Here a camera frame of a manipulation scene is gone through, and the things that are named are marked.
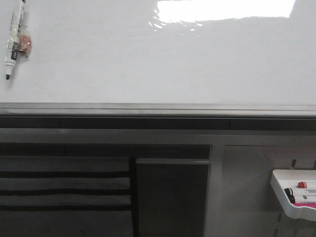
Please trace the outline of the black capped marker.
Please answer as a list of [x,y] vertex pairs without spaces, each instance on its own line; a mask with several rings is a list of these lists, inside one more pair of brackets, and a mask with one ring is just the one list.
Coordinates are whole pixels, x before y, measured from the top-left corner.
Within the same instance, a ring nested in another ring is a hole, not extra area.
[[296,204],[315,204],[316,197],[313,195],[288,195],[288,199],[291,203]]
[[315,189],[292,189],[292,188],[285,188],[284,192],[287,195],[306,195],[306,196],[315,196],[316,190]]

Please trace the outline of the dark grey panel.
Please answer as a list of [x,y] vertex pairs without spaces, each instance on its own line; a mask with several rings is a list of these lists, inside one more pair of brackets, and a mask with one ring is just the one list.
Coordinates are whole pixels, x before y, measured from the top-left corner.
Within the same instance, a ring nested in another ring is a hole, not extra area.
[[141,237],[201,237],[204,234],[208,164],[138,161]]

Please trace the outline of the white plastic marker tray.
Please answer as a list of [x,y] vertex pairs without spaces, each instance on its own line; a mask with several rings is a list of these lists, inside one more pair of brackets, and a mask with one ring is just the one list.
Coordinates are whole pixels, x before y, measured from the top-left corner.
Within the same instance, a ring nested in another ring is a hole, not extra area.
[[315,170],[275,169],[272,171],[271,187],[283,208],[284,213],[292,219],[316,220],[316,209],[294,206],[284,192],[285,188],[299,189],[300,181],[316,181]]

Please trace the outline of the grey whiteboard stand frame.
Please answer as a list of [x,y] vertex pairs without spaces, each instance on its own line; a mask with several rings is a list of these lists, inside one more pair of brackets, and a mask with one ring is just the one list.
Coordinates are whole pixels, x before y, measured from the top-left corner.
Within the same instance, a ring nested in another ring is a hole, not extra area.
[[140,237],[138,161],[208,164],[203,237],[313,237],[270,185],[314,170],[313,119],[0,120],[3,237]]

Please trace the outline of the pink marker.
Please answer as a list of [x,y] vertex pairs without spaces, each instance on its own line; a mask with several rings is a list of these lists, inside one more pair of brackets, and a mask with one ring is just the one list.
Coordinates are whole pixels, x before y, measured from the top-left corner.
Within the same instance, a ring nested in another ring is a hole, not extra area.
[[311,207],[311,208],[316,208],[316,204],[314,203],[294,203],[294,206],[297,207]]

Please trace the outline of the white whiteboard with grey frame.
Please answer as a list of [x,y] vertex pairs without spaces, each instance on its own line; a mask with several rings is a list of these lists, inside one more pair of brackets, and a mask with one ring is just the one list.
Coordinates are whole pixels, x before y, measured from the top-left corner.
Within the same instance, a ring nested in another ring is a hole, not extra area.
[[2,115],[316,115],[313,0],[29,0]]

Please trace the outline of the upper black capped marker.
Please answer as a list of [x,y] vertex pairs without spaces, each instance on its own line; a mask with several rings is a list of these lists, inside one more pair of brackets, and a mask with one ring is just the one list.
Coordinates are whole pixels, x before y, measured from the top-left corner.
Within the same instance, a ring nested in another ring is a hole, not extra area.
[[315,196],[316,190],[315,189],[292,189],[292,188],[285,188],[284,192],[287,195],[306,195],[306,196]]

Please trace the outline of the black whiteboard marker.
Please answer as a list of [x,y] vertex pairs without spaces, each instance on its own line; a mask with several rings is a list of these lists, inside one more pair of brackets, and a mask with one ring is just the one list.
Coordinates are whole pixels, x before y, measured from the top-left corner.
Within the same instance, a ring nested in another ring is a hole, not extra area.
[[5,56],[5,76],[9,80],[18,57],[27,58],[32,51],[32,38],[28,27],[23,25],[26,1],[17,0],[12,17]]

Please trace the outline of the lower black capped marker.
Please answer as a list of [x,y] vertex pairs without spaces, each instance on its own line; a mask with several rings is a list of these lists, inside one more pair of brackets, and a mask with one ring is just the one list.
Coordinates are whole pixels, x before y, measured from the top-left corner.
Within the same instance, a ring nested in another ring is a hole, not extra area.
[[296,204],[315,204],[316,197],[313,195],[288,195],[288,199],[291,203]]

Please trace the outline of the red capped marker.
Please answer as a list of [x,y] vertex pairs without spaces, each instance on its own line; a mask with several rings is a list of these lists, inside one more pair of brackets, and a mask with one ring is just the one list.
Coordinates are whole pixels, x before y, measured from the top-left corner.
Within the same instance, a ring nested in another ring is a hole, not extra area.
[[316,189],[316,181],[300,181],[297,187],[300,189]]

